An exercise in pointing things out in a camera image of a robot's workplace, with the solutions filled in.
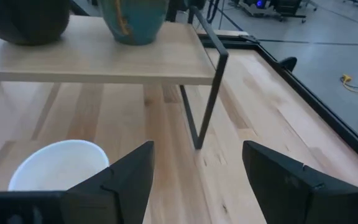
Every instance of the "black metal leg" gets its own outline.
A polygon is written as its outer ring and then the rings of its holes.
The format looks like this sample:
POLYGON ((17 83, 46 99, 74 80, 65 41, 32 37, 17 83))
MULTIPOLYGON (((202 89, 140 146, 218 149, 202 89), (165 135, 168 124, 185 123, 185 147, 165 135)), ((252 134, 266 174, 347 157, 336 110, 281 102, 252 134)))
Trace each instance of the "black metal leg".
POLYGON ((180 85, 180 93, 183 98, 183 104, 185 105, 185 111, 189 123, 191 137, 193 138, 193 144, 196 149, 201 149, 203 147, 206 131, 208 129, 209 121, 211 120, 212 112, 214 110, 216 98, 218 97, 219 87, 221 86, 223 72, 229 54, 226 48, 223 46, 222 42, 218 39, 216 34, 213 32, 212 28, 209 26, 209 24, 206 22, 204 17, 201 15, 199 10, 194 6, 190 7, 188 23, 189 24, 193 23, 194 15, 197 17, 200 24, 204 27, 204 30, 206 31, 208 37, 211 39, 214 47, 216 47, 216 49, 219 52, 218 66, 216 67, 215 76, 212 81, 212 88, 204 112, 203 122, 201 123, 200 134, 197 133, 197 128, 195 126, 193 115, 191 113, 190 104, 187 98, 185 87, 183 85, 180 85))

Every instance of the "yellow cable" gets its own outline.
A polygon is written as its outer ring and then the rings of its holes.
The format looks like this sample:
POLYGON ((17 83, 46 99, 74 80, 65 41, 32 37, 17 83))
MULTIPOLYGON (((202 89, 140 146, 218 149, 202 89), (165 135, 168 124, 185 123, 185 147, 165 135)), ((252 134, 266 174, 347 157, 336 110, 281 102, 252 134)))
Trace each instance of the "yellow cable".
POLYGON ((352 88, 350 88, 350 87, 348 87, 347 85, 346 85, 346 79, 343 79, 343 86, 347 89, 347 90, 349 90, 349 91, 351 91, 351 92, 353 92, 353 93, 358 93, 358 90, 354 90, 354 89, 352 89, 352 88))

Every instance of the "floor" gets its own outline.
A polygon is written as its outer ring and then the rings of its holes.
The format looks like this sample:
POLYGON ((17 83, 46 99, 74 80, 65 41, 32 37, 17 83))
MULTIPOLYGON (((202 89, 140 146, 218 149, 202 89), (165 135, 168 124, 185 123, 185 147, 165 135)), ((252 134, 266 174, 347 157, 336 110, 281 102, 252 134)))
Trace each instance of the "floor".
POLYGON ((300 14, 308 16, 302 24, 300 19, 278 22, 249 17, 229 1, 219 4, 228 18, 217 12, 212 27, 247 31, 264 40, 262 45, 278 60, 297 57, 295 76, 358 133, 358 94, 347 91, 339 81, 346 73, 358 85, 358 6, 342 0, 315 0, 317 11, 310 5, 300 9, 300 14))
MULTIPOLYGON (((244 140, 358 186, 358 155, 259 55, 229 53, 200 151, 177 86, 0 83, 0 190, 26 157, 64 139, 95 142, 110 163, 155 141, 147 224, 265 223, 242 163, 244 140)), ((199 125, 210 86, 186 90, 199 125)))

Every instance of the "dark round object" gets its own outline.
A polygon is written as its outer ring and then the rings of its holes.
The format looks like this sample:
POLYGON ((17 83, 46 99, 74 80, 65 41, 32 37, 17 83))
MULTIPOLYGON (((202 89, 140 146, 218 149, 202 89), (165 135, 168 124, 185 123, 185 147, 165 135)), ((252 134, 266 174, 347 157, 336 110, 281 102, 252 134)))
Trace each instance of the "dark round object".
POLYGON ((70 0, 0 0, 0 38, 40 45, 57 40, 70 17, 70 0))

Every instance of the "wood grain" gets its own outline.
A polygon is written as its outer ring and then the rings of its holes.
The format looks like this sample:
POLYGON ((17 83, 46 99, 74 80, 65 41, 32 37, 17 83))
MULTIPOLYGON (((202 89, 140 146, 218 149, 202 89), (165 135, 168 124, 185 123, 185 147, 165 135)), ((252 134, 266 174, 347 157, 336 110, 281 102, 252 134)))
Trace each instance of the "wood grain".
MULTIPOLYGON (((177 86, 1 83, 0 190, 29 154, 67 138, 93 139, 111 162, 155 141, 147 224, 265 223, 242 163, 244 140, 358 186, 358 155, 257 53, 229 53, 200 151, 177 86)), ((197 124, 210 89, 186 87, 197 124)))
POLYGON ((0 81, 210 85, 214 69, 189 24, 165 22, 148 45, 119 44, 101 17, 71 16, 43 46, 0 39, 0 81))

